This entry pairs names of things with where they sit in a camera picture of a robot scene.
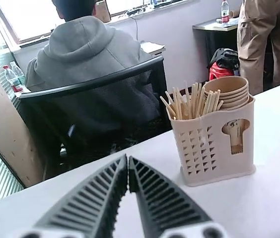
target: person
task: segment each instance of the person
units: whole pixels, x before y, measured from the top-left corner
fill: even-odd
[[[94,17],[95,0],[53,0],[65,23],[52,32],[49,44],[29,63],[26,87],[32,91],[59,88],[132,67],[151,59],[138,41]],[[77,115],[88,133],[98,135],[141,124],[159,116],[159,101],[148,76],[134,77],[58,100]]]
[[[237,31],[240,74],[252,95],[263,92],[265,50],[271,37],[274,86],[280,85],[280,0],[243,0]]]

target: chopstick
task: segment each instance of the chopstick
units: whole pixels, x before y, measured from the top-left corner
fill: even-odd
[[[184,81],[184,82],[185,82],[186,101],[187,101],[187,106],[189,108],[189,119],[192,119],[193,115],[192,115],[191,97],[190,97],[190,93],[189,93],[188,84],[186,81]]]
[[[176,117],[176,113],[175,111],[173,111],[173,109],[171,108],[171,106],[166,102],[166,100],[160,96],[160,99],[162,100],[162,102],[165,104],[166,108],[169,110],[169,112],[171,113],[172,116]]]
[[[201,109],[202,109],[202,103],[204,101],[204,93],[205,93],[205,88],[202,88],[201,94],[200,94],[200,99],[199,99],[199,107],[196,111],[196,117],[199,117],[201,115]]]
[[[210,91],[209,95],[208,95],[208,98],[206,99],[206,103],[205,103],[205,106],[204,106],[204,110],[203,110],[203,113],[202,113],[202,116],[206,115],[207,113],[209,113],[209,109],[210,109],[210,102],[212,100],[212,97],[213,97],[213,92]]]
[[[215,98],[215,103],[214,103],[212,112],[218,111],[217,107],[218,107],[218,102],[219,102],[219,96],[220,96],[220,90],[218,89],[218,91],[216,92],[216,98]]]
[[[181,99],[183,100],[183,98],[182,98],[179,88],[176,88],[176,96],[177,96],[177,102],[178,102],[178,108],[179,108],[179,119],[182,120],[183,115],[182,115],[182,108],[181,108]]]
[[[179,103],[178,103],[178,98],[176,96],[175,88],[173,88],[173,98],[174,98],[174,107],[175,107],[176,119],[180,119]]]
[[[223,104],[224,104],[224,101],[223,101],[223,100],[220,101],[220,103],[219,103],[218,106],[217,106],[216,111],[219,111],[219,109],[221,108],[221,106],[223,106]]]
[[[219,111],[224,103],[224,101],[219,100],[220,90],[216,92],[209,91],[206,97],[205,87],[202,87],[201,83],[194,83],[192,85],[192,93],[190,95],[187,82],[185,81],[185,94],[186,102],[179,88],[173,88],[173,99],[165,91],[169,102],[162,96],[160,97],[166,109],[175,120],[196,119],[205,116],[206,114]]]

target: hood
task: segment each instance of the hood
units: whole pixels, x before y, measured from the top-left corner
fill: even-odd
[[[82,61],[100,53],[115,30],[93,16],[69,21],[55,28],[44,52],[57,61]]]

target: gray hoodie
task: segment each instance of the gray hoodie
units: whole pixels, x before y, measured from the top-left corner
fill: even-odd
[[[147,61],[151,56],[129,34],[93,16],[58,26],[49,44],[29,63],[26,87],[42,91],[85,82]],[[158,100],[148,75],[58,99],[90,134],[156,118]]]

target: plastic utensil holder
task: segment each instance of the plastic utensil holder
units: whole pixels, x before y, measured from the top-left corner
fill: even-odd
[[[248,104],[239,109],[191,120],[173,120],[169,115],[186,185],[198,186],[255,172],[254,102],[250,96]]]

